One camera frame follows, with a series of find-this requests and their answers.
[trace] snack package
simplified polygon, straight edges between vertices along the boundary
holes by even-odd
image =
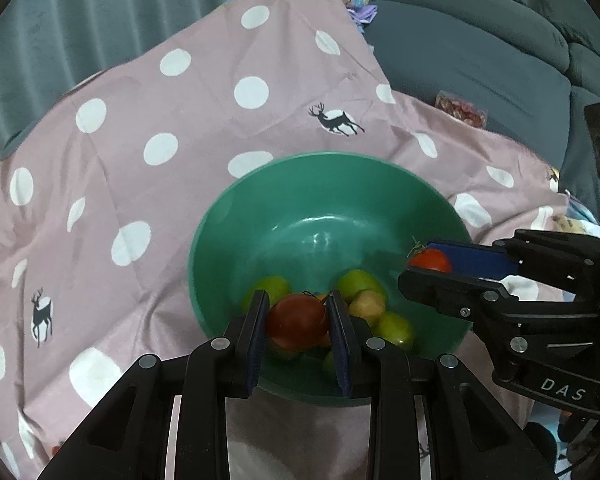
[[[436,108],[474,128],[484,128],[487,124],[487,112],[448,92],[438,93]]]

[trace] blanket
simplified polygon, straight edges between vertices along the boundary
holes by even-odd
[[[312,107],[350,121],[334,128]],[[16,478],[36,478],[139,356],[206,339],[187,291],[206,209],[254,168],[317,151],[407,168],[475,242],[554,229],[566,212],[529,150],[393,92],[342,0],[232,0],[69,92],[0,160],[0,455]],[[526,300],[560,299],[506,283]],[[475,335],[457,354],[524,424],[531,402],[494,386]],[[368,425],[368,406],[257,390],[227,402],[232,471],[362,479]]]

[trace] green apple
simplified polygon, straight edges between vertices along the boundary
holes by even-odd
[[[378,320],[374,335],[409,352],[413,348],[416,333],[411,323],[395,312],[385,312]]]
[[[382,296],[374,290],[363,290],[349,305],[349,314],[361,317],[370,327],[376,325],[385,311],[386,305]]]
[[[338,280],[336,288],[342,294],[344,301],[351,303],[363,290],[372,290],[382,297],[386,304],[387,295],[382,285],[371,274],[362,269],[353,269]]]
[[[267,276],[253,285],[242,298],[240,307],[247,312],[251,306],[251,298],[256,290],[264,290],[269,295],[269,306],[274,306],[285,296],[291,294],[291,285],[283,276]]]

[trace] yellow object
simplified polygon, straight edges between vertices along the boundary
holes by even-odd
[[[558,231],[563,233],[576,233],[579,235],[589,234],[580,220],[561,216],[555,221]]]
[[[374,327],[386,311],[382,296],[374,290],[363,290],[349,305],[349,314],[361,317],[370,327]]]

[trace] deer silhouette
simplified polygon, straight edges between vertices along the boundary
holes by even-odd
[[[40,298],[42,297],[43,289],[39,289],[31,298],[31,303],[33,303],[33,334],[38,342],[38,348],[40,348],[40,325],[45,323],[45,343],[47,338],[49,337],[49,333],[53,335],[54,326],[51,320],[51,300],[49,300],[49,304],[40,308]]]
[[[320,103],[317,105],[317,111],[314,110],[314,107],[309,108],[309,115],[311,117],[317,117],[320,121],[320,124],[324,126],[327,130],[329,130],[332,134],[338,133],[343,134],[346,137],[349,137],[347,132],[344,132],[340,129],[341,126],[348,126],[353,130],[354,134],[358,134],[358,128],[363,132],[365,129],[359,124],[354,123],[351,119],[349,119],[346,113],[341,113],[339,116],[334,117],[333,119],[329,119],[324,113],[324,104]]]

